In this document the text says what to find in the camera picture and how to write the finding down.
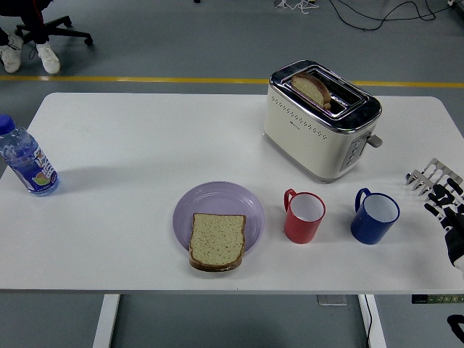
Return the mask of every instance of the chair base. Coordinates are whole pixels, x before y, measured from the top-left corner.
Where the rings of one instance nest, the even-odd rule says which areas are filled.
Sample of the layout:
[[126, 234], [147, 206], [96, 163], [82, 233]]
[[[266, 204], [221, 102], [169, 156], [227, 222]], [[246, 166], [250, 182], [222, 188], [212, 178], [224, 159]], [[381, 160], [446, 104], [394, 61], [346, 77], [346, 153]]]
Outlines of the chair base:
[[[52, 20], [51, 22], [45, 23], [47, 34], [56, 35], [56, 36], [71, 36], [71, 37], [76, 37], [76, 38], [86, 38], [84, 40], [84, 43], [87, 46], [90, 46], [91, 44], [94, 43], [94, 40], [92, 39], [89, 33], [57, 28], [61, 24], [63, 24], [67, 28], [71, 27], [72, 23], [71, 23], [71, 19], [69, 18], [69, 16], [61, 17], [61, 18], [58, 18], [57, 20]], [[23, 30], [29, 31], [29, 29], [25, 25], [19, 24], [16, 26], [16, 30], [14, 31], [14, 34], [20, 36], [22, 40], [24, 41], [24, 43], [27, 44], [28, 42], [32, 41], [32, 33], [29, 31], [29, 33], [24, 34], [22, 32]]]

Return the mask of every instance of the toaster chrome top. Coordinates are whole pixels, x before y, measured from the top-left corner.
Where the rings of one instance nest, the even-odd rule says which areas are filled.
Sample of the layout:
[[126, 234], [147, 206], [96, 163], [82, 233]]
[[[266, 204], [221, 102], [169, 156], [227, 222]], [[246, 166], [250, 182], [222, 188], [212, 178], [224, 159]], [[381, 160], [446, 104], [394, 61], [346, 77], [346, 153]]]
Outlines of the toaster chrome top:
[[[322, 108], [291, 85], [291, 77], [302, 72], [313, 75], [326, 85], [331, 95], [330, 110]], [[338, 133], [359, 131], [373, 123], [381, 114], [381, 105], [377, 99], [309, 60], [295, 62], [276, 71], [270, 76], [269, 83], [283, 97]]]

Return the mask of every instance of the toaster lever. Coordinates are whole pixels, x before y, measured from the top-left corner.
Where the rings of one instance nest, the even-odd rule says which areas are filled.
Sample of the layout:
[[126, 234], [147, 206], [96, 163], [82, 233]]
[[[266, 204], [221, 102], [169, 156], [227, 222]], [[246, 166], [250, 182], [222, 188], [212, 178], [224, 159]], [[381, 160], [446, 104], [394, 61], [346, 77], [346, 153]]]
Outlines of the toaster lever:
[[380, 147], [380, 145], [382, 145], [383, 141], [382, 139], [380, 139], [378, 136], [376, 136], [375, 134], [373, 136], [370, 136], [368, 138], [368, 144], [373, 146], [373, 147]]

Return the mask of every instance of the gray floor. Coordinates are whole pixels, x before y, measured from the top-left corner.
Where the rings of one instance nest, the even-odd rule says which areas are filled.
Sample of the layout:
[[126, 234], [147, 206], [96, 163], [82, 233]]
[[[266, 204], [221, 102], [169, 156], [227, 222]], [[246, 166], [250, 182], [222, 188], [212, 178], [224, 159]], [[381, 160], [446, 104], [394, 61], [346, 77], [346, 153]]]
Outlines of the gray floor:
[[[402, 2], [347, 0], [379, 18]], [[354, 25], [379, 24], [338, 0], [333, 3]], [[415, 3], [425, 15], [425, 0]], [[446, 0], [429, 3], [434, 11], [447, 7]], [[37, 55], [28, 59], [33, 46], [26, 45], [13, 79], [0, 72], [0, 112], [28, 126], [44, 97], [54, 92], [266, 94], [265, 83], [114, 82], [114, 77], [266, 79], [284, 65], [310, 59], [362, 81], [374, 95], [435, 96], [464, 134], [464, 15], [459, 9], [440, 12], [432, 21], [395, 20], [369, 31], [345, 25], [329, 1], [317, 4], [319, 9], [302, 14], [274, 9], [272, 0], [56, 1], [44, 11], [45, 20], [70, 15], [76, 30], [92, 34], [94, 45], [51, 38], [62, 63], [58, 76], [71, 80], [30, 80], [46, 73]], [[417, 17], [411, 4], [390, 18], [406, 17]], [[16, 23], [17, 18], [0, 18], [5, 30]], [[76, 80], [82, 76], [90, 79]], [[398, 87], [394, 81], [426, 86]], [[51, 130], [59, 131], [53, 125]], [[92, 294], [0, 294], [0, 347], [90, 347], [101, 303], [102, 296]], [[388, 347], [462, 346], [446, 324], [448, 315], [463, 314], [461, 304], [411, 304], [410, 295], [404, 295], [378, 297], [378, 306]], [[194, 336], [194, 347], [362, 347], [362, 335], [356, 297], [349, 297], [348, 307], [327, 309], [315, 296], [131, 295], [121, 300], [113, 346], [178, 347]], [[198, 343], [204, 340], [204, 346]]]

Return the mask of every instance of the white table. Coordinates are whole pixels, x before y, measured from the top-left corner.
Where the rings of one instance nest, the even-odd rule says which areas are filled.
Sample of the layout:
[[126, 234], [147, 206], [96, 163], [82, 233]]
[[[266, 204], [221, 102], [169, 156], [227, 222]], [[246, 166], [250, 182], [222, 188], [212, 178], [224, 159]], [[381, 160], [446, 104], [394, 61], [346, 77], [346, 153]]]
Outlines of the white table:
[[[316, 183], [263, 135], [266, 96], [52, 94], [29, 131], [62, 184], [30, 195], [7, 168], [0, 180], [0, 289], [39, 291], [222, 291], [233, 293], [464, 293], [444, 231], [405, 185], [436, 157], [464, 175], [464, 140], [431, 97], [380, 96], [376, 134], [356, 168]], [[189, 265], [173, 233], [173, 210], [191, 188], [230, 181], [249, 189], [265, 229], [227, 273]], [[394, 197], [402, 214], [382, 241], [349, 231], [362, 187]], [[282, 234], [286, 189], [312, 191], [327, 213], [316, 237]]]

